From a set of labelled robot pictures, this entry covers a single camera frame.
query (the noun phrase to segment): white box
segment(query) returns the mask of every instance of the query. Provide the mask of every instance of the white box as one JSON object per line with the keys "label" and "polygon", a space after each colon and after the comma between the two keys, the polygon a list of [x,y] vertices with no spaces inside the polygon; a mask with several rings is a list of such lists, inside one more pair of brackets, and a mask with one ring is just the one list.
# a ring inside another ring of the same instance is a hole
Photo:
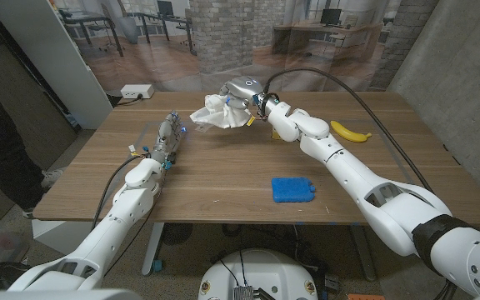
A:
{"label": "white box", "polygon": [[126,84],[122,88],[122,95],[126,99],[136,99],[142,94],[142,99],[149,99],[155,90],[151,84]]}

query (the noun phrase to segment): white tissue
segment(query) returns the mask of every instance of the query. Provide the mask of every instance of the white tissue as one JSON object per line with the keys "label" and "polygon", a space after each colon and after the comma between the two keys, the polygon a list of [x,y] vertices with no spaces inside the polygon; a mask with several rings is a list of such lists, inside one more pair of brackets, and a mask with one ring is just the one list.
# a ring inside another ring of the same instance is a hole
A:
{"label": "white tissue", "polygon": [[207,95],[205,107],[190,115],[197,124],[208,123],[219,128],[241,127],[249,121],[251,113],[247,109],[237,109],[226,104],[228,96]]}

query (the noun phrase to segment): banana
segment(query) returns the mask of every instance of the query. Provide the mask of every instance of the banana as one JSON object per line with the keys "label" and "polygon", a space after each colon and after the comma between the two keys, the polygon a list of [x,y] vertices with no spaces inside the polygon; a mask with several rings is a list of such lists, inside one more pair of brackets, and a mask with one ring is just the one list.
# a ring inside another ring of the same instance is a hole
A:
{"label": "banana", "polygon": [[342,126],[342,124],[336,121],[331,121],[331,127],[332,129],[334,129],[336,133],[338,133],[340,137],[355,143],[366,142],[366,140],[368,140],[368,138],[372,136],[371,133],[362,134],[362,133],[352,132],[351,130],[345,128],[344,126]]}

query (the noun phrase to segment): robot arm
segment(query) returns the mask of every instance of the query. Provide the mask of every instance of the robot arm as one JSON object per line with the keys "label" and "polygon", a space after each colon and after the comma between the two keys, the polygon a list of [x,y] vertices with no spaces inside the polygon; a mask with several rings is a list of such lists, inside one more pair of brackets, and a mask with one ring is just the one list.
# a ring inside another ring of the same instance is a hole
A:
{"label": "robot arm", "polygon": [[[244,84],[248,79],[251,84]],[[325,121],[301,109],[288,115],[290,106],[262,92],[251,78],[235,78],[224,87],[256,105],[284,141],[300,141],[301,150],[327,168],[390,249],[401,256],[418,255],[435,273],[480,295],[480,232],[453,217],[436,195],[379,177],[329,133]]]}
{"label": "robot arm", "polygon": [[107,216],[75,251],[25,272],[8,291],[88,290],[101,285],[131,226],[153,207],[160,179],[177,151],[183,128],[176,112],[160,125],[153,150],[125,176]]}

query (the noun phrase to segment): office desk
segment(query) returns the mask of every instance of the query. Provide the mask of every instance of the office desk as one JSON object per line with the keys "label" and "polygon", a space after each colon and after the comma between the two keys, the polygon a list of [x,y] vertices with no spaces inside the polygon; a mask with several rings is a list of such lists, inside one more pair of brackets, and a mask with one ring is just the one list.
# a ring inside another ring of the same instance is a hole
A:
{"label": "office desk", "polygon": [[[128,145],[134,144],[139,152],[142,146],[151,147],[158,124],[175,109],[185,120],[187,133],[178,149],[177,163],[167,172],[162,194],[151,211],[155,226],[150,248],[158,245],[165,222],[366,224],[333,176],[321,163],[304,154],[298,142],[270,139],[269,123],[255,121],[251,127],[194,130],[196,125],[189,115],[203,106],[205,95],[205,92],[156,92],[151,99],[138,104],[116,107],[37,205],[35,217],[92,220],[105,184],[128,158]],[[360,92],[359,95],[420,168],[453,215],[480,226],[480,187],[418,115],[396,93]],[[337,120],[353,131],[372,133],[365,143],[349,142],[336,134],[335,138],[378,175],[419,183],[368,114],[346,92],[280,92],[279,97],[293,108],[303,108],[327,122]],[[275,203],[272,178],[296,176],[312,180],[316,187],[314,199],[304,203]],[[123,176],[114,182],[113,192],[122,186]],[[113,193],[110,195],[102,216],[111,207]],[[149,267],[154,250],[147,252]]]}
{"label": "office desk", "polygon": [[164,28],[164,34],[166,35],[166,39],[168,41],[170,40],[170,37],[168,35],[168,29],[166,28],[166,21],[185,24],[186,25],[186,31],[187,31],[188,47],[190,49],[190,53],[192,55],[197,55],[196,50],[194,50],[193,46],[192,46],[192,35],[190,34],[190,24],[191,24],[190,21],[188,21],[186,19],[177,18],[177,17],[163,17],[161,15],[153,15],[151,13],[145,13],[145,12],[128,12],[127,14],[131,15],[131,16],[134,16],[134,17],[138,17],[142,20],[143,31],[146,34],[147,43],[150,43],[150,42],[149,42],[149,33],[148,33],[148,27],[146,26],[146,18],[145,17],[152,18],[154,20],[161,20],[162,21],[162,26]]}
{"label": "office desk", "polygon": [[66,24],[77,24],[81,25],[82,29],[82,34],[84,34],[84,37],[87,39],[88,45],[92,45],[92,41],[90,41],[90,37],[88,36],[88,30],[86,26],[84,26],[85,22],[96,22],[96,21],[104,21],[108,23],[108,26],[110,27],[112,31],[112,36],[114,37],[114,41],[116,41],[116,48],[117,51],[120,53],[120,56],[123,56],[123,51],[122,51],[122,46],[120,45],[120,42],[118,41],[118,35],[116,34],[116,30],[114,29],[114,22],[108,17],[103,16],[100,13],[96,12],[82,12],[82,15],[78,15],[76,17],[64,17],[62,15],[62,20]]}
{"label": "office desk", "polygon": [[361,62],[370,59],[375,51],[375,45],[383,29],[383,24],[369,24],[362,27],[325,27],[313,21],[303,21],[296,24],[273,27],[272,53],[292,53],[304,49],[310,40],[311,33],[340,33],[347,37],[354,34],[367,33],[366,42],[359,58]]}

